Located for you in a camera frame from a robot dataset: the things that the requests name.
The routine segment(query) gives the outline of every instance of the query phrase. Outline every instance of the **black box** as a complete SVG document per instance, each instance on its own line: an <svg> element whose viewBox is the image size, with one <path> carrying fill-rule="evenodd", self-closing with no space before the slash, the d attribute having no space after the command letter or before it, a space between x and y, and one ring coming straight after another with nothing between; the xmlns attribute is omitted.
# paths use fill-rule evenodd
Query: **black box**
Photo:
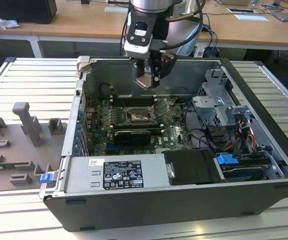
<svg viewBox="0 0 288 240"><path fill-rule="evenodd" d="M55 0L0 0L0 18L50 24L56 15Z"/></svg>

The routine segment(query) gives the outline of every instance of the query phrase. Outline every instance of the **aluminum extrusion table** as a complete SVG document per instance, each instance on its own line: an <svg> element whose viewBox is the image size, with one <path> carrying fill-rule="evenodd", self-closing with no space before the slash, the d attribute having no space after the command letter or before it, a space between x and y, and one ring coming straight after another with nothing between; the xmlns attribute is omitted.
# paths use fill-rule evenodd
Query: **aluminum extrusion table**
<svg viewBox="0 0 288 240"><path fill-rule="evenodd" d="M264 66L244 61L232 63L288 136L286 88ZM7 124L19 123L11 109L14 102L21 100L30 102L31 110L41 123L50 116L67 122L78 79L75 64L76 59L50 58L18 58L4 63L0 69L0 117ZM243 104L238 92L233 92ZM38 198L38 192L39 189L0 192L0 240L42 237L81 240L288 239L288 198L256 216L71 233L62 228Z"/></svg>

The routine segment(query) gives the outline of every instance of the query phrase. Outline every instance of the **white plastic bag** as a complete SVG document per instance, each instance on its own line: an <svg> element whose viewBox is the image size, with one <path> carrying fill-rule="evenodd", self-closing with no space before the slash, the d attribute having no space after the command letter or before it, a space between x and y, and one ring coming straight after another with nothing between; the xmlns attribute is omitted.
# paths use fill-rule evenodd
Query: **white plastic bag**
<svg viewBox="0 0 288 240"><path fill-rule="evenodd" d="M19 27L19 24L16 20L4 20L0 18L0 28L6 29L6 28L16 28Z"/></svg>

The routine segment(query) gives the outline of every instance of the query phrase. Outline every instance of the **power supply label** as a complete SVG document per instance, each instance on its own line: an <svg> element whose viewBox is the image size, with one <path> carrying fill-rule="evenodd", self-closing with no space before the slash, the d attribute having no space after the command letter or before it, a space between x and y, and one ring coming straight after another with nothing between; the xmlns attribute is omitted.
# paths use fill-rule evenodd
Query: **power supply label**
<svg viewBox="0 0 288 240"><path fill-rule="evenodd" d="M141 161L104 162L103 188L143 188L144 179Z"/></svg>

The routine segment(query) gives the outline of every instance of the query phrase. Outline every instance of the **desk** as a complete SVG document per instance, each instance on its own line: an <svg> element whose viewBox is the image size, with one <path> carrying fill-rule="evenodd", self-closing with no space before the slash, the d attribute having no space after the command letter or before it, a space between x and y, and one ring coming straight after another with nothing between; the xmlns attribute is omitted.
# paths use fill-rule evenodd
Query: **desk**
<svg viewBox="0 0 288 240"><path fill-rule="evenodd" d="M0 39L30 41L35 57L43 56L39 41L118 43L126 14L105 12L104 3L56 0L57 15L51 24L20 23L15 29L0 29ZM225 5L207 0L204 13L229 13ZM269 21L238 20L234 15L209 15L211 27L218 35L218 47L288 50L288 23L274 16L264 15ZM199 36L199 48L204 48L210 37Z"/></svg>

